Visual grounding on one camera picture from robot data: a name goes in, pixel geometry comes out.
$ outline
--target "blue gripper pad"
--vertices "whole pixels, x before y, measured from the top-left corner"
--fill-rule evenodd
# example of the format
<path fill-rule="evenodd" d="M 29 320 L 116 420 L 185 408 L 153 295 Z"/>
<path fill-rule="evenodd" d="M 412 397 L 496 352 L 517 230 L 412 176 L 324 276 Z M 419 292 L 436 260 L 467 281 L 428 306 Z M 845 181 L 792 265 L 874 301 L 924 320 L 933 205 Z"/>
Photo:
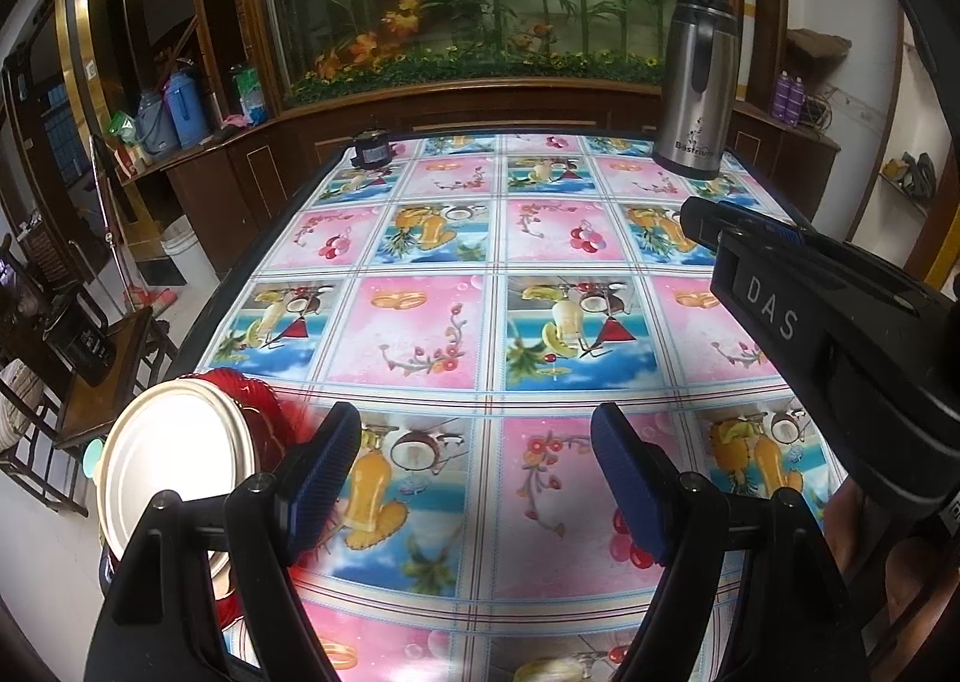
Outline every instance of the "blue gripper pad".
<path fill-rule="evenodd" d="M 277 466 L 275 518 L 284 565 L 317 546 L 323 524 L 360 450 L 360 414 L 338 402 L 306 444 L 287 450 Z"/>
<path fill-rule="evenodd" d="M 679 533 L 677 471 L 664 450 L 640 441 L 616 403 L 602 403 L 590 419 L 590 440 L 635 545 L 665 566 Z"/>

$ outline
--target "wooden cabinet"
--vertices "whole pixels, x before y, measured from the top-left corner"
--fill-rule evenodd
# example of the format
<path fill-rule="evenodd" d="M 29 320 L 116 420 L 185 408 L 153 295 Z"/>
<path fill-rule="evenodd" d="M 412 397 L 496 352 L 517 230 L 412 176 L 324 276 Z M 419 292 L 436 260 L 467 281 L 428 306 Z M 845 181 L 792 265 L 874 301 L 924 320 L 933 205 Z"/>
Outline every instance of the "wooden cabinet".
<path fill-rule="evenodd" d="M 168 170 L 200 245 L 224 273 L 313 172 L 374 122 L 397 133 L 484 127 L 652 133 L 659 116 L 659 89 L 630 83 L 435 83 L 289 110 L 217 148 L 157 169 Z M 813 216 L 837 151 L 833 143 L 774 122 L 744 103 L 734 108 L 728 141 L 803 215 Z"/>

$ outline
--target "tile floor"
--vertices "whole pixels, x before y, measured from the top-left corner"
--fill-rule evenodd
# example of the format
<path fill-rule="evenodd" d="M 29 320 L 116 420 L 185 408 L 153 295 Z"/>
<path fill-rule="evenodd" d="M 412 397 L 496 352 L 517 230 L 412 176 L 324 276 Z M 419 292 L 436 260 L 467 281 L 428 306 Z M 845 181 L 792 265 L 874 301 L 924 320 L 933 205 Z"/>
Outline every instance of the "tile floor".
<path fill-rule="evenodd" d="M 118 295 L 120 281 L 113 266 L 104 270 L 102 279 L 109 292 Z M 170 336 L 178 346 L 213 289 L 179 287 L 179 291 L 178 301 L 161 315 L 170 322 Z M 90 293 L 112 320 L 117 318 L 102 287 L 95 283 Z M 45 460 L 46 452 L 40 456 Z M 61 483 L 67 462 L 65 454 L 56 452 L 54 476 Z M 86 651 L 103 603 L 97 583 L 96 493 L 83 474 L 77 495 L 78 502 L 88 506 L 86 519 L 56 514 L 0 475 L 0 594 L 61 682 L 83 679 Z"/>

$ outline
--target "gray thermos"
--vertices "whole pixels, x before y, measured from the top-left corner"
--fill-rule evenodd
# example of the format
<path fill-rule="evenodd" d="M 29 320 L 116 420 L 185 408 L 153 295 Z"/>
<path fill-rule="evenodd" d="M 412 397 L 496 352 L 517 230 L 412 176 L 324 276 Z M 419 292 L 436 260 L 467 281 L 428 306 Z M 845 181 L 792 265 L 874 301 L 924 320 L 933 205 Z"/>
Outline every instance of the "gray thermos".
<path fill-rule="evenodd" d="M 678 0 L 666 45 L 664 114 L 654 143 L 661 167 L 698 180 L 720 174 L 739 63 L 733 8 L 723 0 Z"/>

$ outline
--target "trash can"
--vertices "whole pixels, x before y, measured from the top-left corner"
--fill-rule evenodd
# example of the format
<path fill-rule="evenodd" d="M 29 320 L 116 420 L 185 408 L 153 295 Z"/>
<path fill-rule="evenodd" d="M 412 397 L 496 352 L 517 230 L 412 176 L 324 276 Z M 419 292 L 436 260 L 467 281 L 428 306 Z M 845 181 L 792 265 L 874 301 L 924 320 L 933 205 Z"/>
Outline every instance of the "trash can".
<path fill-rule="evenodd" d="M 186 216 L 180 216 L 163 231 L 160 245 L 188 285 L 209 289 L 220 283 Z"/>

